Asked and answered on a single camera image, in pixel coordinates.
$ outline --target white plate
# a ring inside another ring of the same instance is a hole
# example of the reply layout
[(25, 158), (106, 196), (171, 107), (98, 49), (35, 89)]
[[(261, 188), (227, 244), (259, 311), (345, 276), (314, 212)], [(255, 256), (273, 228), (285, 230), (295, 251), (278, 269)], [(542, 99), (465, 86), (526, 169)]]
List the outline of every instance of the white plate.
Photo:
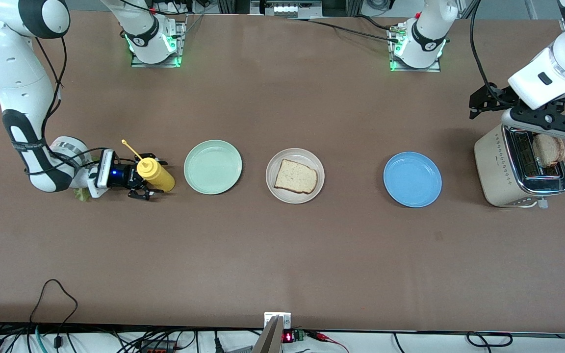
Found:
[[(278, 170), (281, 168), (283, 159), (301, 163), (318, 172), (318, 184), (315, 186), (315, 189), (311, 192), (311, 194), (296, 194), (289, 190), (274, 188), (274, 185), (276, 184), (276, 176), (278, 175)], [(269, 161), (267, 170), (265, 171), (265, 181), (267, 182), (269, 191), (271, 191), (272, 194), (274, 194), (274, 196), (276, 196), (276, 198), (280, 201), (295, 204), (305, 203), (320, 194), (321, 188), (324, 186), (324, 167), (321, 165), (320, 159), (317, 158), (315, 154), (301, 148), (289, 148), (288, 150), (278, 152), (278, 154)]]

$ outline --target blue plate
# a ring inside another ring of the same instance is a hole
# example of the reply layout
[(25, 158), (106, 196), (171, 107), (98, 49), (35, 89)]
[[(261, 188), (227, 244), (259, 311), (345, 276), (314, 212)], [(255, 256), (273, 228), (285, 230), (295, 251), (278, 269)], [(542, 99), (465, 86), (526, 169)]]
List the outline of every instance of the blue plate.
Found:
[(393, 156), (383, 170), (387, 192), (409, 207), (428, 206), (441, 192), (441, 174), (433, 161), (417, 152)]

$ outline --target plate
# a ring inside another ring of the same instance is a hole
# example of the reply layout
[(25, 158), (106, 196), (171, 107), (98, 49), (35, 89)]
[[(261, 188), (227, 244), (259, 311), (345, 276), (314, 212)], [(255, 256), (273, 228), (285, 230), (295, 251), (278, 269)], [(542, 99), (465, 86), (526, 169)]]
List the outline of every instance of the plate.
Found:
[(239, 151), (218, 139), (195, 146), (184, 161), (184, 178), (193, 190), (207, 195), (232, 188), (241, 175)]
[(439, 169), (417, 152), (393, 156), (383, 170), (383, 182), (393, 199), (409, 207), (428, 206), (441, 192)]
[[(274, 188), (276, 176), (278, 175), (278, 170), (281, 168), (283, 159), (301, 163), (318, 172), (318, 184), (311, 194), (296, 194), (289, 190)], [(269, 191), (280, 201), (294, 204), (305, 203), (320, 194), (321, 188), (324, 186), (324, 167), (315, 154), (301, 148), (289, 148), (288, 150), (278, 152), (276, 156), (269, 161), (267, 170), (265, 170), (265, 181), (267, 182)]]

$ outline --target red wire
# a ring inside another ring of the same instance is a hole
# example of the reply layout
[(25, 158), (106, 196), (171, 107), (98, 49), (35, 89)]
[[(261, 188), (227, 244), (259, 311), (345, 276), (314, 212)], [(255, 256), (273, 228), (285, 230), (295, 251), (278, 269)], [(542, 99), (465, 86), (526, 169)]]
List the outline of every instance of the red wire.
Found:
[(346, 348), (346, 346), (344, 346), (343, 344), (340, 344), (340, 343), (339, 343), (339, 342), (337, 342), (336, 340), (333, 340), (333, 339), (329, 339), (329, 341), (328, 341), (328, 342), (329, 342), (329, 343), (334, 343), (334, 344), (337, 344), (338, 346), (342, 346), (342, 347), (343, 347), (343, 349), (345, 349), (347, 353), (350, 353), (350, 351), (349, 351), (349, 350), (348, 350), (348, 349)]
[(324, 335), (323, 333), (318, 333), (317, 338), (318, 338), (318, 340), (321, 340), (322, 342), (337, 344), (337, 346), (341, 346), (343, 349), (345, 349), (346, 353), (350, 353), (350, 351), (346, 348), (346, 346), (344, 346), (343, 344), (340, 344), (336, 340), (333, 340), (332, 338), (328, 337), (327, 335)]

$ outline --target toaster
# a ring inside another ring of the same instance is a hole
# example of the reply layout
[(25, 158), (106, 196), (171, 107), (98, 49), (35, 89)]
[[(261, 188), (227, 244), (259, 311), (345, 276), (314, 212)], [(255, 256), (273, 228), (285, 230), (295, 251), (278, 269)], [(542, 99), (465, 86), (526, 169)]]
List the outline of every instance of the toaster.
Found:
[(485, 199), (498, 207), (548, 207), (547, 197), (565, 191), (565, 164), (540, 165), (533, 132), (500, 124), (475, 143)]

